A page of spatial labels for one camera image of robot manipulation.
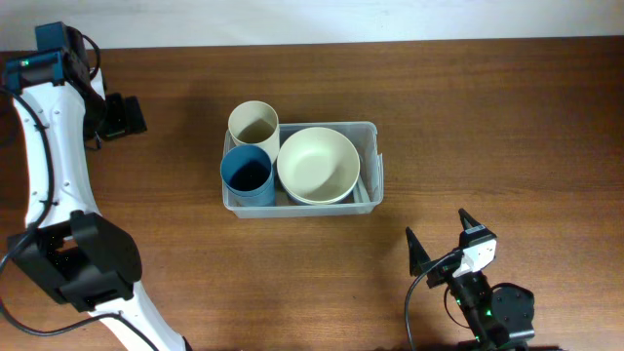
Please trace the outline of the cream bowl front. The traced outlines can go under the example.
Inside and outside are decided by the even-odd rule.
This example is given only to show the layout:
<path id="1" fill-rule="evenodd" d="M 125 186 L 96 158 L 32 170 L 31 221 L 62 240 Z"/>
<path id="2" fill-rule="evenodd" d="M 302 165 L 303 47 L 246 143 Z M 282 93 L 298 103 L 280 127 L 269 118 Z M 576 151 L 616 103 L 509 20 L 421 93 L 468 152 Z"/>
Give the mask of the cream bowl front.
<path id="1" fill-rule="evenodd" d="M 277 172 L 286 192 L 298 203 L 330 205 L 342 201 L 360 177 L 359 153 L 344 134 L 310 127 L 281 146 Z"/>

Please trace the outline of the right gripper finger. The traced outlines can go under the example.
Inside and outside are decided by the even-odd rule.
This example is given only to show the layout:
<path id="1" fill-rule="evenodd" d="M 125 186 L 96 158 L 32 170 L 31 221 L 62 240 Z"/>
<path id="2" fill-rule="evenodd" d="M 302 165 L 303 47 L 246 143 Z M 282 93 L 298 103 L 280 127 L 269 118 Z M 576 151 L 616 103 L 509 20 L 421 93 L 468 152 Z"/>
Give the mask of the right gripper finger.
<path id="1" fill-rule="evenodd" d="M 480 224 L 476 219 L 474 219 L 470 214 L 468 214 L 468 212 L 463 208 L 458 210 L 458 214 L 464 232 L 472 233 L 484 229 L 484 226 Z"/>
<path id="2" fill-rule="evenodd" d="M 409 247 L 409 273 L 411 276 L 417 277 L 431 267 L 431 258 L 410 227 L 406 228 L 406 237 Z"/>

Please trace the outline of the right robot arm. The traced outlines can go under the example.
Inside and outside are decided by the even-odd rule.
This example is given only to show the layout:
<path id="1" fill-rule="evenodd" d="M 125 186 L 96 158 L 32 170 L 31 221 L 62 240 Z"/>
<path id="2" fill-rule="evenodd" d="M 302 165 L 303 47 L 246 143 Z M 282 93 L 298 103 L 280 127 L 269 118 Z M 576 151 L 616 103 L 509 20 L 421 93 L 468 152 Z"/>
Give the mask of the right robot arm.
<path id="1" fill-rule="evenodd" d="M 409 347 L 414 350 L 410 330 L 410 299 L 416 286 L 425 281 L 430 289 L 446 285 L 460 308 L 472 341 L 458 344 L 461 350 L 527 350 L 535 337 L 532 325 L 534 294 L 512 283 L 490 285 L 483 270 L 493 263 L 497 236 L 465 210 L 458 211 L 462 225 L 458 246 L 446 255 L 432 259 L 406 229 L 409 247 L 409 273 L 414 278 L 405 298 L 404 318 Z"/>

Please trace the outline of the cream cup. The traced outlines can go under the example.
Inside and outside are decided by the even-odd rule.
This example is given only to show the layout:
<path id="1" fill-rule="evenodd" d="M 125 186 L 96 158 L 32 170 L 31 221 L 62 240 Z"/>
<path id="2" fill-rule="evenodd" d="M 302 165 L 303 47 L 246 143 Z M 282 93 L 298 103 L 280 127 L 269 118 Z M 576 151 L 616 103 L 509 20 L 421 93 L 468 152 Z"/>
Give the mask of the cream cup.
<path id="1" fill-rule="evenodd" d="M 271 163 L 280 150 L 280 122 L 275 109 L 266 102 L 250 100 L 230 113 L 228 131 L 236 145 L 253 144 L 263 149 Z"/>

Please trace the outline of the blue cup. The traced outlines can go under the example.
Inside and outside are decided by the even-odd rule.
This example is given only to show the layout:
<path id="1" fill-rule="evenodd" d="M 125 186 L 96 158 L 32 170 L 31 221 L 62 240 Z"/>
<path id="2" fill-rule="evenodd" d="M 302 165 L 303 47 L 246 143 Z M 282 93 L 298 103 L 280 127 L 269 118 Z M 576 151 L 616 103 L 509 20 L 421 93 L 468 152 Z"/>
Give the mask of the blue cup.
<path id="1" fill-rule="evenodd" d="M 260 147 L 244 144 L 226 153 L 220 175 L 234 200 L 242 207 L 272 207 L 276 204 L 273 163 Z"/>

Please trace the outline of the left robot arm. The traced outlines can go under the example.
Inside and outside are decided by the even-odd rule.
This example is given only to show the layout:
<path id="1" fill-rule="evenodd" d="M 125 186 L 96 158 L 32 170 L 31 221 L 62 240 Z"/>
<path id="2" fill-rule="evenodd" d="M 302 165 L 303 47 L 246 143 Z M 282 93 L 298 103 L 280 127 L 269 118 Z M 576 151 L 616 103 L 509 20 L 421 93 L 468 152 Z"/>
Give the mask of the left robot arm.
<path id="1" fill-rule="evenodd" d="M 135 97 L 106 90 L 96 43 L 62 22 L 35 29 L 33 54 L 10 59 L 1 90 L 24 135 L 29 178 L 25 229 L 7 259 L 58 304 L 102 322 L 130 350 L 185 350 L 188 341 L 160 315 L 141 281 L 131 235 L 105 219 L 86 155 L 106 140 L 140 134 Z"/>

